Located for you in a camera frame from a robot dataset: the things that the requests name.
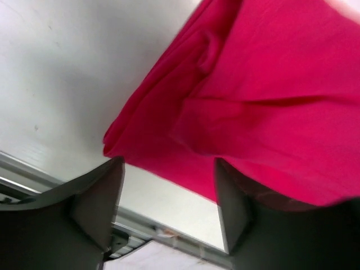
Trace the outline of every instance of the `towel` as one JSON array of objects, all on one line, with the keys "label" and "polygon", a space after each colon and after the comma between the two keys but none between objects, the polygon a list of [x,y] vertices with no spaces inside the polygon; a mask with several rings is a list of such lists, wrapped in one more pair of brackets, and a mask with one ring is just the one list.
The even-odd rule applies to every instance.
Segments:
[{"label": "towel", "polygon": [[360,195],[360,26],[323,0],[203,0],[103,153],[216,201],[215,157],[285,196]]}]

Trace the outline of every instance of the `red cloth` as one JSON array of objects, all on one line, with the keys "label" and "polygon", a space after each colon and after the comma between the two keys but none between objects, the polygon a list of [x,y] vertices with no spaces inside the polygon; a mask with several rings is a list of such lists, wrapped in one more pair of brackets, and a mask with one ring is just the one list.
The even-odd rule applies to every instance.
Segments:
[{"label": "red cloth", "polygon": [[322,0],[204,0],[104,143],[211,200],[215,156],[306,203],[360,195],[360,26]]}]

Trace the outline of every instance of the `red fabric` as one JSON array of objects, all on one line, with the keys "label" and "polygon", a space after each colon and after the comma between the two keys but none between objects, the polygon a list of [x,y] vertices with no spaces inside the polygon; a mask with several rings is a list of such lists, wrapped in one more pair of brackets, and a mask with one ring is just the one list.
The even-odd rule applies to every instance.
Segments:
[{"label": "red fabric", "polygon": [[204,0],[104,143],[211,200],[215,156],[306,203],[360,195],[360,26],[322,0]]}]

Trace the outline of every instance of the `white table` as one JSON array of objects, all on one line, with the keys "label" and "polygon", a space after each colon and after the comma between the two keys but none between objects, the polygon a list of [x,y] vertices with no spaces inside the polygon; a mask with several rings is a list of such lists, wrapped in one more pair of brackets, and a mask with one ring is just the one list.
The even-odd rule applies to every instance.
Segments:
[{"label": "white table", "polygon": [[[199,0],[0,0],[0,151],[67,181]],[[217,206],[127,166],[122,207],[223,250]]]}]

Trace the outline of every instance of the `black object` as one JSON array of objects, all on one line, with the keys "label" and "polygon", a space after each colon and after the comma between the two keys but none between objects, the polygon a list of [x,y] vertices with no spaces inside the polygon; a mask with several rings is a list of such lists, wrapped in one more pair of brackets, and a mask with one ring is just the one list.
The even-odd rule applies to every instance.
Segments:
[{"label": "black object", "polygon": [[360,199],[306,210],[277,209],[244,191],[256,183],[215,161],[222,228],[235,270],[360,269]]},{"label": "black object", "polygon": [[111,223],[123,178],[119,157],[40,195],[0,204],[0,269],[101,269],[128,240],[115,236]]}]

